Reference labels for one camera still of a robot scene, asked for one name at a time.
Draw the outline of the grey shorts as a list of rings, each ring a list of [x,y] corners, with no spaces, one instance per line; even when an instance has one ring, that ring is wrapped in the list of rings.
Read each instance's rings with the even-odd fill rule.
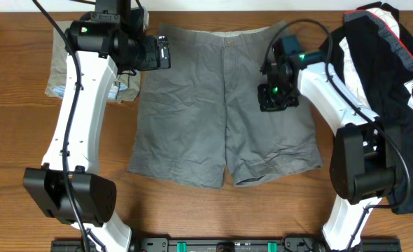
[[[186,186],[237,187],[322,167],[309,102],[262,112],[257,98],[265,51],[285,22],[248,31],[208,32],[162,24],[169,69],[149,71],[128,172]]]

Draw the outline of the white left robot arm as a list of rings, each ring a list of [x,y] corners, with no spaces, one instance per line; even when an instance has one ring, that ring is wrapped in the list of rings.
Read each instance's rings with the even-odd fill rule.
[[[116,213],[115,183],[99,175],[99,139],[116,78],[171,66],[167,38],[147,35],[147,26],[144,7],[98,1],[59,33],[67,58],[57,126],[41,167],[23,176],[45,216],[80,230],[80,242],[61,242],[54,251],[139,250]]]

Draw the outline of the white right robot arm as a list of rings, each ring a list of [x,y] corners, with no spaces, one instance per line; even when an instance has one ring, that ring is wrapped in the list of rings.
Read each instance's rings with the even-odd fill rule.
[[[408,174],[399,150],[400,129],[379,116],[351,93],[320,51],[274,50],[258,86],[260,109],[283,111],[304,97],[318,110],[334,135],[330,180],[336,192],[321,239],[298,243],[309,251],[399,251],[396,240],[361,237],[374,209]]]

